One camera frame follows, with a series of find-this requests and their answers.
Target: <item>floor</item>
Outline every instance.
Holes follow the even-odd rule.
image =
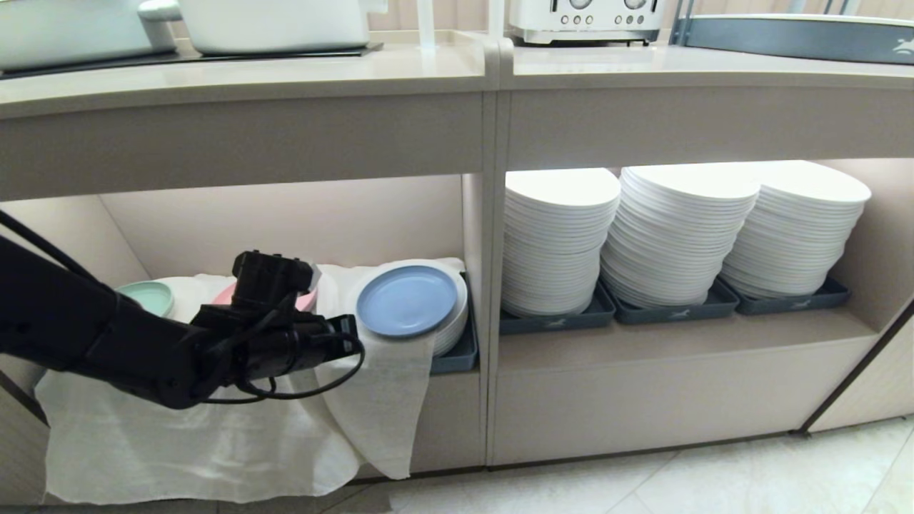
[[[0,514],[914,514],[914,418],[653,455],[345,487],[235,505],[0,508]]]

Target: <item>bin logo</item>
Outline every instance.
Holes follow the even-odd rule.
[[[895,47],[895,53],[914,56],[914,38],[911,41],[899,39],[898,46]]]

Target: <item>blue plate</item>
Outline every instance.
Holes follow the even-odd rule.
[[[429,266],[382,273],[358,296],[356,314],[368,330],[387,337],[413,337],[437,327],[457,303],[451,277]]]

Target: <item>white towel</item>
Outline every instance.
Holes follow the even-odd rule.
[[[456,259],[442,261],[463,269]],[[351,296],[374,268],[320,268],[319,314],[355,312]],[[177,321],[190,321],[199,303],[234,280],[195,278],[206,286],[206,297],[177,297]],[[366,460],[389,477],[407,477],[433,339],[389,343],[360,335],[369,352],[363,369],[337,391],[295,402],[172,411],[104,382],[49,372],[36,387],[51,425],[48,492],[74,503],[245,503],[325,495],[355,477]],[[277,382],[281,391],[308,391],[350,369],[352,359]],[[214,398],[242,396],[228,388]]]

